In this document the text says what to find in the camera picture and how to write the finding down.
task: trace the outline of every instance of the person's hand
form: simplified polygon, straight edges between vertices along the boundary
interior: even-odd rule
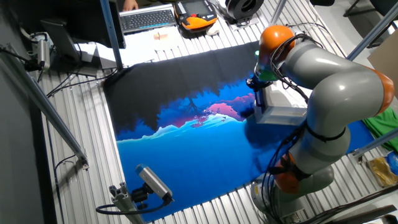
[[[125,0],[123,6],[123,12],[131,11],[133,9],[138,9],[138,4],[136,0]]]

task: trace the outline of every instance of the keyboard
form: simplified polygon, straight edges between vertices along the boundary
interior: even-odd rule
[[[176,24],[171,9],[125,15],[120,19],[125,34]]]

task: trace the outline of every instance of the metal grating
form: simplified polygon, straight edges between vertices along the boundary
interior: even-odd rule
[[[268,26],[268,21],[270,21],[276,5],[277,0],[266,0],[257,12],[260,23],[241,30],[232,30],[220,18],[218,22],[222,29],[218,35],[193,39],[182,38],[178,47],[158,51],[158,57],[153,62],[257,41],[261,32]],[[306,0],[290,0],[282,12],[279,24],[313,22],[317,16],[315,13],[313,7],[309,6]],[[325,26],[322,19],[319,19],[318,23]],[[342,57],[345,56],[333,37],[324,30],[314,27],[309,34],[321,42],[328,51]],[[103,77],[104,73],[109,73],[109,71],[99,71],[98,76]],[[48,93],[67,77],[67,74],[44,75],[40,85],[44,92]],[[74,84],[92,79],[91,77],[71,75],[67,83]],[[80,164],[76,163],[76,159],[72,158],[59,166],[57,177],[60,202],[55,190],[54,172],[50,171],[58,223],[63,223],[60,205],[65,223],[129,223],[124,216],[106,216],[95,212],[97,206],[111,203],[108,187],[124,181],[101,82],[89,82],[73,86],[71,89],[64,89],[51,97],[50,101],[69,126],[77,141],[84,147],[90,165],[88,170],[82,170],[79,168]],[[44,129],[47,130],[44,115],[43,120]],[[49,158],[52,155],[54,158],[53,160],[49,159],[50,167],[73,155],[51,124],[49,132],[45,131],[45,138]],[[372,159],[385,152],[385,149],[373,149],[365,156],[367,159]],[[335,181],[319,192],[302,197],[306,208],[305,211],[298,213],[300,219],[311,218],[315,214],[381,189],[364,164],[358,165],[347,156],[332,166],[335,170]],[[264,215],[253,205],[250,199],[250,185],[247,184],[210,202],[187,208],[151,223],[264,223]]]

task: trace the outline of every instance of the monitor stand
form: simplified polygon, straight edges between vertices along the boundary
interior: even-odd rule
[[[94,56],[91,62],[81,61],[81,56],[66,30],[65,21],[42,19],[41,23],[57,48],[57,54],[51,58],[51,70],[96,77],[98,70],[101,69],[101,60]]]

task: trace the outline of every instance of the computer monitor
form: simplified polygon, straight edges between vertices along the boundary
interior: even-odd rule
[[[96,74],[100,60],[82,62],[74,43],[97,42],[111,47],[100,0],[10,0],[8,5],[28,33],[49,34],[58,53],[51,64],[52,70]],[[125,48],[116,0],[109,0],[109,6],[119,48]]]

